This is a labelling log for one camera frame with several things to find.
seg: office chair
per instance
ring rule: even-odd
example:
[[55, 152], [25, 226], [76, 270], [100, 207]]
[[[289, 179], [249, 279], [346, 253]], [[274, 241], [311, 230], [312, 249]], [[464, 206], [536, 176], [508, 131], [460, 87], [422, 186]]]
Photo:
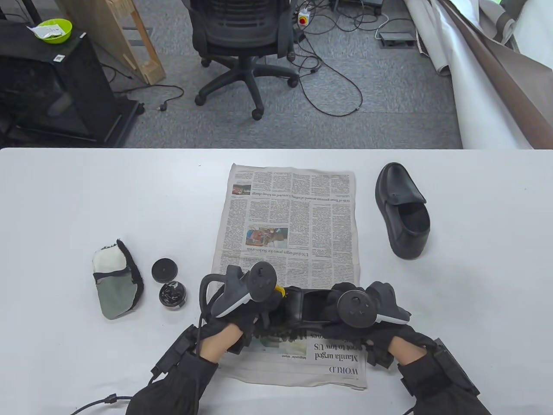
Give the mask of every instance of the office chair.
[[296, 0], [182, 0], [192, 22], [192, 45], [207, 68], [212, 61], [230, 70], [200, 89], [196, 105], [205, 104], [207, 96], [236, 81], [244, 81], [252, 95], [255, 110], [252, 118], [263, 117], [264, 107], [255, 82], [258, 76], [288, 78], [288, 85], [298, 85], [297, 71], [257, 61], [267, 55], [284, 56], [292, 62], [294, 30], [292, 16]]

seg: chair base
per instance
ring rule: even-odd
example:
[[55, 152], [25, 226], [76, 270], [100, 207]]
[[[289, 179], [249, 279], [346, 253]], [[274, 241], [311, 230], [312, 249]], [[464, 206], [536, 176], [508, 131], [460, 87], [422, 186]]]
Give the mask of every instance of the chair base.
[[258, 59], [258, 57], [251, 58], [245, 56], [241, 56], [238, 59], [221, 56], [210, 56], [209, 58], [202, 59], [202, 66], [205, 68], [210, 65], [211, 61], [215, 61], [226, 66], [230, 71], [218, 76], [200, 89], [200, 92], [198, 92], [194, 100], [196, 105], [201, 106], [205, 104], [207, 96], [212, 92], [232, 84], [233, 82], [244, 81], [255, 103], [255, 110], [252, 111], [252, 118], [256, 121], [261, 120], [265, 108], [263, 107], [263, 100], [261, 99], [261, 94], [259, 93], [255, 78], [259, 76], [288, 78], [288, 86], [295, 88], [298, 85], [299, 74], [293, 69], [284, 68], [282, 66], [258, 64]]

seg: gray carpet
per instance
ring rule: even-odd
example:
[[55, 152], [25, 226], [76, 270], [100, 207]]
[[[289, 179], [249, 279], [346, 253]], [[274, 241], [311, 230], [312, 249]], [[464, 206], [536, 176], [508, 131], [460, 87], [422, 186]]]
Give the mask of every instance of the gray carpet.
[[[0, 5], [7, 12], [13, 1], [0, 0]], [[207, 69], [200, 65], [192, 48], [188, 13], [180, 0], [165, 0], [162, 6], [155, 0], [134, 1], [145, 25], [153, 28], [152, 41], [167, 73], [163, 83], [179, 85], [185, 94], [160, 112], [156, 107], [178, 91], [155, 87], [131, 93], [131, 98], [145, 102], [146, 112], [137, 118], [127, 147], [461, 148], [451, 79], [438, 76], [430, 60], [416, 49], [381, 49], [374, 32], [360, 30], [345, 33], [335, 28], [310, 35], [319, 56], [359, 86], [362, 107], [348, 117], [330, 117], [315, 110], [299, 86], [291, 89], [283, 79], [263, 78], [258, 85], [265, 114], [261, 121], [254, 121], [253, 101], [242, 82], [210, 95], [203, 107], [194, 104], [197, 91], [225, 69], [216, 63]], [[35, 0], [35, 4], [43, 18], [59, 14], [52, 0]], [[344, 10], [356, 14], [361, 7]], [[385, 0], [383, 12], [391, 18], [409, 17], [403, 0]], [[321, 32], [332, 25], [329, 19], [317, 17], [309, 31]], [[352, 21], [344, 17], [339, 25], [353, 28]], [[396, 21], [383, 31], [412, 27], [410, 22]], [[102, 50], [98, 54], [101, 61], [114, 64]], [[274, 57], [268, 61], [276, 63]], [[278, 64], [290, 65], [286, 59]], [[106, 74], [112, 76], [109, 69]], [[114, 90], [137, 85], [121, 76], [112, 83]], [[304, 88], [327, 112], [349, 112], [359, 103], [355, 88], [327, 68], [305, 77]]]

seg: shoe insole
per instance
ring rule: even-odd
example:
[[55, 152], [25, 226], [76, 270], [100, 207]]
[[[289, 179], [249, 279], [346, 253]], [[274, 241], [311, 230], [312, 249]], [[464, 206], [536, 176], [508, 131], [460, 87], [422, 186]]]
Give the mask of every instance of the shoe insole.
[[399, 217], [412, 232], [424, 232], [430, 226], [430, 218], [422, 203], [405, 203], [398, 206]]

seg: newspaper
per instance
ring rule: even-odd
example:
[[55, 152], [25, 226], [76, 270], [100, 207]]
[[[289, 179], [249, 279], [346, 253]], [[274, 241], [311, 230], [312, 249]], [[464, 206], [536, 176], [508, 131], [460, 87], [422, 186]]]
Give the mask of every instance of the newspaper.
[[[227, 185], [213, 273], [227, 265], [248, 270], [273, 265], [283, 287], [359, 285], [355, 176], [293, 168], [233, 165]], [[208, 299], [218, 289], [208, 288]], [[345, 341], [252, 339], [239, 355], [227, 353], [221, 371], [250, 383], [366, 388], [365, 355]]]

